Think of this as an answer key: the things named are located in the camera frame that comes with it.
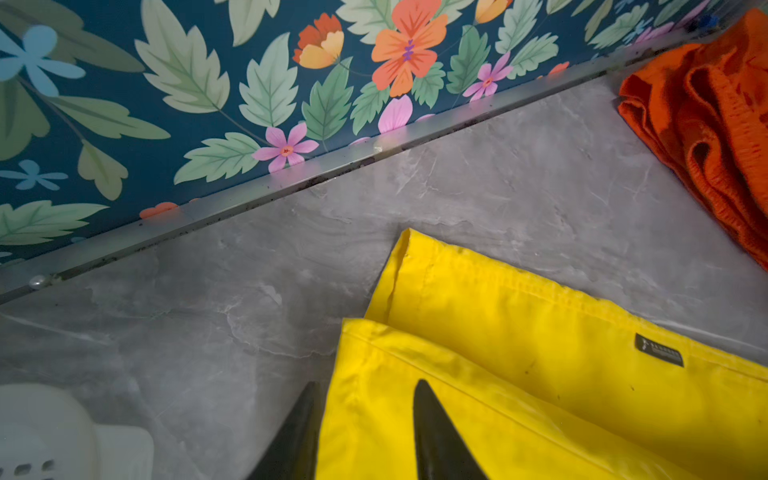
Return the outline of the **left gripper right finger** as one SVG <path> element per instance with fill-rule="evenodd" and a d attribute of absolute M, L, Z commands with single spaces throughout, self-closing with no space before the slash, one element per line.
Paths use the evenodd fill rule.
<path fill-rule="evenodd" d="M 414 391 L 413 427 L 418 479 L 488 479 L 424 379 Z"/>

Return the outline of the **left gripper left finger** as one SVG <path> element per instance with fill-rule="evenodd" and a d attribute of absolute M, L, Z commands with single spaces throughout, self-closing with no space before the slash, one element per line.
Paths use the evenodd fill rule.
<path fill-rule="evenodd" d="M 247 479 L 314 479 L 320 427 L 320 386 L 309 382 Z"/>

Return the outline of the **yellow shorts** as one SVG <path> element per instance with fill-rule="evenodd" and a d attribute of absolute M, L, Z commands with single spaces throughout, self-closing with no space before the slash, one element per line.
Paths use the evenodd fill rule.
<path fill-rule="evenodd" d="M 491 479 L 763 479 L 765 367 L 405 230 L 342 324 L 321 479 L 413 479 L 426 381 Z"/>

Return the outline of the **orange shorts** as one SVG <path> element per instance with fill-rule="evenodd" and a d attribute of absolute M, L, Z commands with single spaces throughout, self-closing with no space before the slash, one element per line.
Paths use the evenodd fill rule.
<path fill-rule="evenodd" d="M 767 16 L 666 52 L 622 83 L 618 112 L 728 235 L 767 265 Z"/>

